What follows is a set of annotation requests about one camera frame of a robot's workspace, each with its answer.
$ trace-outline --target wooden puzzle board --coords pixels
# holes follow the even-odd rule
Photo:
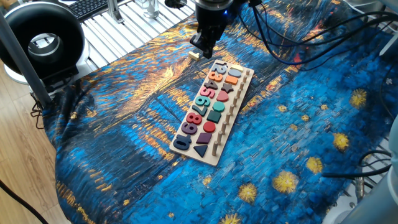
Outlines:
[[[238,74],[237,70],[241,70],[241,72],[240,72],[241,75],[240,75],[239,78],[236,77],[237,74]],[[251,69],[248,69],[248,68],[244,68],[244,67],[240,67],[239,65],[233,65],[231,63],[224,62],[224,61],[221,61],[221,60],[216,60],[214,62],[214,64],[213,64],[211,70],[209,71],[209,74],[205,78],[205,81],[203,82],[202,86],[200,87],[199,92],[197,93],[195,99],[193,100],[191,107],[187,111],[187,114],[185,115],[185,117],[183,119],[183,122],[180,125],[176,135],[174,136],[172,142],[170,143],[170,149],[173,152],[177,152],[179,154],[185,155],[185,156],[190,157],[192,159],[196,159],[198,161],[207,163],[207,164],[212,165],[212,166],[217,166],[218,161],[220,160],[220,157],[221,157],[221,155],[223,153],[223,150],[224,150],[225,144],[227,142],[228,136],[229,136],[229,134],[231,132],[232,126],[233,126],[233,124],[235,122],[235,119],[236,119],[236,117],[238,115],[238,112],[239,112],[239,109],[241,107],[241,104],[243,102],[243,98],[244,98],[244,96],[246,94],[246,91],[248,89],[248,86],[250,84],[251,78],[253,77],[253,74],[254,74],[254,70],[251,70]],[[198,141],[198,138],[201,135],[201,133],[205,133],[205,135],[208,136],[208,133],[203,129],[203,126],[208,121],[207,119],[208,119],[208,116],[210,114],[210,111],[214,111],[215,110],[215,109],[213,109],[213,105],[215,105],[215,103],[218,102],[218,100],[217,100],[218,96],[220,95],[220,99],[224,98],[223,100],[225,100],[226,91],[224,91],[224,90],[227,90],[227,88],[225,88],[224,90],[221,90],[224,87],[224,83],[228,86],[228,83],[226,83],[225,81],[230,82],[230,83],[231,83],[231,81],[232,82],[237,81],[237,83],[235,85],[231,85],[233,91],[229,91],[227,93],[228,94],[228,100],[223,102],[224,110],[221,112],[221,118],[219,119],[218,123],[211,122],[211,123],[215,124],[215,131],[213,131],[211,133],[211,138],[210,138],[209,143],[208,144],[206,144],[206,143],[198,144],[197,141]],[[216,86],[217,86],[217,90],[214,90],[214,86],[212,86],[210,88],[205,87],[206,83],[207,83],[207,86],[209,86],[209,82],[213,82],[213,84],[215,83]],[[193,106],[197,106],[199,109],[202,110],[202,113],[203,113],[205,104],[203,106],[198,105],[196,103],[196,100],[199,99],[199,98],[203,99],[203,97],[205,97],[205,96],[201,95],[201,91],[204,88],[206,88],[206,90],[204,90],[204,92],[202,92],[202,94],[203,93],[208,93],[208,91],[211,92],[210,89],[213,89],[215,91],[215,95],[214,95],[213,98],[210,98],[211,93],[208,95],[209,97],[207,97],[207,98],[210,100],[210,105],[207,106],[207,111],[204,114],[204,116],[201,116],[199,114],[199,112],[197,112],[197,111],[195,111],[193,109]],[[236,104],[233,107],[233,112],[231,113],[231,115],[229,117],[229,122],[225,126],[225,132],[223,132],[223,134],[221,135],[221,141],[217,145],[216,156],[213,156],[212,155],[213,146],[215,145],[215,141],[217,141],[217,139],[218,139],[219,132],[222,130],[223,121],[226,121],[227,113],[230,112],[230,107],[231,107],[231,105],[233,105],[234,97],[237,96],[238,90],[240,88],[242,88],[241,91],[240,91],[240,96],[239,96],[238,99],[236,99]],[[191,123],[187,122],[187,117],[188,117],[188,115],[190,113],[194,113],[195,114],[195,116],[190,116],[190,118],[195,118],[196,122],[198,122],[198,118],[197,117],[201,116],[201,123],[200,124],[193,124],[192,123],[192,121],[193,121],[192,119],[190,119]],[[189,125],[190,126],[196,126],[197,127],[196,133],[189,135],[189,134],[186,134],[185,132],[183,132],[182,131],[182,127],[183,127],[184,124],[185,124],[186,128],[188,128]],[[184,141],[186,142],[187,139],[186,138],[178,138],[177,139],[178,135],[181,135],[181,136],[188,136],[189,135],[190,136],[190,140],[191,140],[191,143],[189,144],[189,146],[183,146],[184,145],[183,142]],[[178,143],[176,143],[178,147],[187,148],[187,150],[181,150],[181,149],[176,148],[174,142],[178,142]],[[206,149],[203,157],[201,155],[199,155],[199,153],[194,149],[195,146],[202,146],[201,147],[202,149],[204,148],[203,146],[207,146],[207,149]]]

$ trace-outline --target starry night fabric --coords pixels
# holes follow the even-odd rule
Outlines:
[[[268,22],[297,40],[352,16],[337,0],[271,1],[266,8]],[[252,11],[244,7],[242,16],[258,35]],[[360,25],[339,27],[314,41]],[[359,157],[391,127],[379,100],[390,65],[378,57],[391,36],[378,34],[304,72],[376,30],[295,67],[275,61],[238,20],[226,29],[214,57],[196,62],[188,58],[196,28],[189,17],[64,88],[45,109],[66,217],[90,224],[321,223],[349,183],[321,172],[355,172]],[[276,47],[275,53],[298,62],[325,47]],[[221,160],[212,167],[170,152],[169,144],[215,59],[241,64],[255,75]],[[382,91],[392,114],[398,113],[395,74]]]

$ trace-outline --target red circle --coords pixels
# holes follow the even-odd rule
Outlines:
[[[212,133],[216,130],[216,124],[211,121],[207,121],[203,125],[203,130],[205,130],[207,133]]]

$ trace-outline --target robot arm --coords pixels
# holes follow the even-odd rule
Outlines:
[[[236,16],[245,0],[196,0],[198,30],[190,43],[211,58],[216,41],[220,40],[228,22]]]

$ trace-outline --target red number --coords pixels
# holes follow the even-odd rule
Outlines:
[[[222,74],[217,74],[215,72],[210,72],[209,79],[214,80],[216,82],[221,82],[223,80]]]
[[[206,87],[202,87],[202,89],[200,90],[200,95],[201,96],[208,96],[211,99],[213,99],[214,95],[216,95],[216,91],[211,90],[211,89],[207,89]]]
[[[201,123],[201,116],[195,113],[189,113],[187,116],[187,122],[199,125]]]

